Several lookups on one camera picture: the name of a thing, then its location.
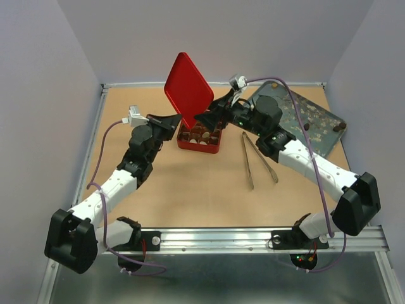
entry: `red lid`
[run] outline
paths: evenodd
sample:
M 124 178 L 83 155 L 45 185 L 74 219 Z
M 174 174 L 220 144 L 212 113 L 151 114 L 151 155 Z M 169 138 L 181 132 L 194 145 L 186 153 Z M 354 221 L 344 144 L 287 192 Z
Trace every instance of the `red lid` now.
M 214 92 L 187 53 L 179 53 L 165 84 L 165 93 L 177 113 L 183 115 L 188 129 L 196 124 L 194 116 L 207 110 Z

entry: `gray floor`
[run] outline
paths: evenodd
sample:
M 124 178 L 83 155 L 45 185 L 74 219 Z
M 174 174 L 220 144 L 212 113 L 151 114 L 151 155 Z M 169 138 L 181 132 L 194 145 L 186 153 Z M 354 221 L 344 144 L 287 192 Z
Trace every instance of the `gray floor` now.
M 320 253 L 318 266 L 337 253 Z M 64 267 L 51 303 L 390 303 L 374 253 L 346 253 L 320 274 L 286 266 L 288 255 L 154 256 L 159 277 L 121 274 L 113 255 L 99 256 L 82 275 Z

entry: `gray wall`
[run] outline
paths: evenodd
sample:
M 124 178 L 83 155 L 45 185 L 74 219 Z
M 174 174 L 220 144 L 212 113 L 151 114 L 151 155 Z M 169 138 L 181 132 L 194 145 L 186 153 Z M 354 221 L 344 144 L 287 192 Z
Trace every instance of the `gray wall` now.
M 56 0 L 1 1 L 0 29 L 0 303 L 36 303 L 100 86 Z
M 180 51 L 211 81 L 326 81 L 373 2 L 58 1 L 102 83 L 164 81 Z
M 349 123 L 351 168 L 377 177 L 386 233 L 405 291 L 405 2 L 376 0 L 327 85 L 330 107 Z

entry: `tabletop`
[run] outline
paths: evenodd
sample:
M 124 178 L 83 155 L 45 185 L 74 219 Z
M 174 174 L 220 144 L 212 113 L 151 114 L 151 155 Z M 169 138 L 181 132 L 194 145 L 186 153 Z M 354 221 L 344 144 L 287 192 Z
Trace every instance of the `tabletop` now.
M 243 97 L 248 98 L 257 88 L 249 87 Z M 228 90 L 227 87 L 213 88 L 216 98 Z M 321 87 L 292 87 L 292 90 L 329 109 Z M 104 131 L 127 116 L 130 105 L 137 105 L 144 116 L 175 114 L 162 87 L 109 89 L 87 182 L 95 169 Z M 131 131 L 128 125 L 117 125 L 109 132 L 96 177 L 99 184 L 121 162 Z M 165 142 L 158 153 L 148 180 L 113 209 L 109 222 L 126 216 L 144 227 L 286 226 L 294 224 L 304 214 L 322 210 L 317 185 L 267 159 L 280 180 L 275 184 L 258 155 L 247 145 L 254 181 L 254 190 L 251 190 L 241 134 L 241 129 L 229 125 L 222 133 L 219 152 L 208 154 L 180 149 L 175 140 L 176 132 L 173 140 Z M 256 136 L 250 134 L 249 137 L 256 141 Z M 341 168 L 349 168 L 340 142 L 328 159 Z M 84 198 L 93 191 L 86 190 Z M 328 195 L 327 203 L 330 209 L 336 205 Z

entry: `metal tongs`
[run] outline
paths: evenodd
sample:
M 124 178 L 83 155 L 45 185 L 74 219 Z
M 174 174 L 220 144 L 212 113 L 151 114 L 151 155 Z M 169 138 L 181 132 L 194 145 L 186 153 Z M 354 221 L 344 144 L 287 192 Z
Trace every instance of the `metal tongs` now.
M 260 151 L 256 148 L 256 146 L 254 145 L 254 143 L 252 142 L 252 140 L 249 138 L 249 136 L 247 136 L 246 132 L 243 131 L 242 132 L 242 146 L 244 149 L 244 154 L 245 154 L 245 159 L 246 159 L 246 167 L 247 167 L 247 174 L 249 177 L 249 183 L 252 187 L 252 190 L 254 189 L 254 184 L 253 184 L 253 178 L 252 178 L 252 173 L 251 173 L 251 168 L 249 165 L 249 159 L 247 157 L 247 151 L 246 151 L 246 145 L 245 145 L 245 138 L 247 139 L 248 143 L 253 147 L 254 151 L 256 152 L 257 155 L 259 155 L 260 160 L 263 162 L 263 164 L 265 165 L 266 169 L 269 171 L 269 173 L 271 174 L 271 176 L 273 177 L 273 180 L 275 183 L 278 183 L 278 177 L 276 172 L 274 171 L 273 168 L 270 167 L 270 165 L 267 163 L 267 161 L 265 160 L 265 158 L 263 157 L 263 155 L 260 153 Z

